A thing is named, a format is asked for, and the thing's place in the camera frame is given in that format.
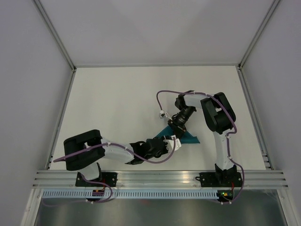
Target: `white table surface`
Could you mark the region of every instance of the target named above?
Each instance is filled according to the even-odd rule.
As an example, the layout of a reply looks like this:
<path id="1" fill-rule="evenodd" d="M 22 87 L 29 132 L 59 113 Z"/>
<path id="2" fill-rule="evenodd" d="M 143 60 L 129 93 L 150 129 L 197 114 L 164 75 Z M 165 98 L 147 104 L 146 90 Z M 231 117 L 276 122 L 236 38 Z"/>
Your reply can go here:
<path id="1" fill-rule="evenodd" d="M 92 129 L 100 130 L 103 137 L 118 143 L 153 138 L 167 123 L 158 115 L 156 93 L 162 89 L 182 92 L 192 89 L 209 94 L 224 92 L 237 118 L 238 133 L 231 139 L 233 159 L 246 170 L 265 170 L 234 66 L 78 68 L 53 159 L 64 156 L 65 139 Z M 163 109 L 170 115 L 178 112 L 174 106 L 176 97 L 169 93 L 159 96 Z M 165 163 L 144 162 L 132 166 L 106 159 L 98 162 L 103 170 L 213 170 L 214 137 L 206 126 L 202 110 L 191 116 L 186 127 L 198 137 L 200 144 L 183 144 Z M 66 166 L 64 162 L 52 163 L 50 169 L 65 170 Z"/>

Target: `metal frame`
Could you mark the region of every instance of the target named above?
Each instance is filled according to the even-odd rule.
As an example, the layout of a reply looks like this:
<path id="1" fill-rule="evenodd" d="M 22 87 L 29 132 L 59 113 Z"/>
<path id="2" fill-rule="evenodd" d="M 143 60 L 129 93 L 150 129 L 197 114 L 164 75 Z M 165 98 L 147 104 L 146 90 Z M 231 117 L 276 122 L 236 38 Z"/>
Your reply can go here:
<path id="1" fill-rule="evenodd" d="M 50 18 L 48 17 L 44 7 L 40 0 L 32 0 L 37 10 L 39 11 L 45 25 L 49 29 L 51 35 L 56 41 L 61 53 L 64 55 L 70 68 L 72 69 L 72 76 L 70 83 L 66 91 L 65 99 L 61 112 L 57 121 L 57 127 L 52 137 L 52 145 L 49 150 L 49 158 L 45 168 L 49 169 L 53 151 L 57 142 L 57 137 L 62 125 L 63 116 L 67 107 L 68 98 L 70 95 L 71 87 L 73 84 L 76 66 L 73 64 L 67 50 L 65 49 L 59 35 L 57 34 Z M 274 0 L 271 4 L 265 18 L 259 26 L 256 34 L 254 35 L 248 49 L 246 50 L 242 60 L 239 64 L 235 65 L 238 71 L 238 76 L 241 82 L 241 86 L 246 98 L 246 103 L 252 118 L 253 126 L 256 132 L 258 142 L 262 151 L 262 157 L 265 162 L 267 170 L 247 170 L 244 189 L 252 190 L 265 190 L 276 189 L 279 196 L 279 205 L 282 206 L 286 221 L 289 226 L 300 226 L 300 220 L 298 219 L 298 213 L 293 204 L 291 194 L 288 190 L 288 185 L 285 180 L 284 174 L 280 170 L 274 170 L 268 155 L 267 146 L 265 143 L 264 135 L 261 129 L 260 121 L 257 117 L 256 109 L 254 107 L 252 97 L 249 92 L 249 88 L 246 82 L 245 75 L 243 73 L 243 66 L 245 65 L 248 57 L 250 56 L 254 46 L 260 38 L 262 32 L 266 28 L 270 18 L 279 6 L 281 0 Z M 117 65 L 108 65 L 107 67 L 116 67 Z M 191 66 L 188 65 L 118 65 L 118 66 Z M 81 65 L 81 67 L 95 67 L 88 65 Z M 123 191 L 134 189 L 173 189 L 180 191 L 185 189 L 186 191 L 206 191 L 208 188 L 200 187 L 200 183 L 195 180 L 195 176 L 198 176 L 200 171 L 118 171 L 117 188 Z M 33 225 L 38 213 L 40 200 L 44 189 L 72 189 L 78 191 L 80 188 L 74 187 L 76 173 L 66 170 L 40 170 L 35 175 L 35 180 L 32 186 L 32 192 L 29 201 L 26 206 L 22 224 L 24 226 Z"/>

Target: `gray floor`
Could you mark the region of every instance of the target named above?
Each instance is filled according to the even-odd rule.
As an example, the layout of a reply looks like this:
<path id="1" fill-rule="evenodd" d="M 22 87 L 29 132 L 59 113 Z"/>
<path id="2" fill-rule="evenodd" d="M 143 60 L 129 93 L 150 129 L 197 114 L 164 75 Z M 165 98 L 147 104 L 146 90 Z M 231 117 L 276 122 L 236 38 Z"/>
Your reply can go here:
<path id="1" fill-rule="evenodd" d="M 69 201 L 46 199 L 45 203 Z M 37 226 L 286 226 L 275 194 L 252 191 L 244 191 L 230 206 L 207 200 L 138 199 L 41 205 L 37 219 Z"/>

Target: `white table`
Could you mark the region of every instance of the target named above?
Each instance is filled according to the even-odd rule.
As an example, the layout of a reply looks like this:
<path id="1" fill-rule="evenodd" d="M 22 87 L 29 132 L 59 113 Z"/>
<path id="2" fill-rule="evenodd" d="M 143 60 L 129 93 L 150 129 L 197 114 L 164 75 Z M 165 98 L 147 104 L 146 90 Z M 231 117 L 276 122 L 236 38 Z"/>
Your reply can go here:
<path id="1" fill-rule="evenodd" d="M 98 129 L 103 137 L 119 143 L 153 138 L 167 123 L 158 115 L 156 93 L 162 89 L 224 92 L 237 117 L 238 133 L 231 141 L 233 159 L 246 170 L 265 170 L 234 66 L 78 68 L 53 159 L 64 156 L 65 139 L 91 129 Z M 170 115 L 178 112 L 174 106 L 176 97 L 169 93 L 159 96 L 163 109 Z M 206 126 L 202 110 L 191 116 L 186 127 L 198 137 L 200 144 L 183 144 L 165 163 L 144 162 L 132 166 L 106 159 L 98 162 L 103 170 L 213 170 L 214 137 Z M 52 163 L 50 169 L 65 170 L 65 163 Z"/>

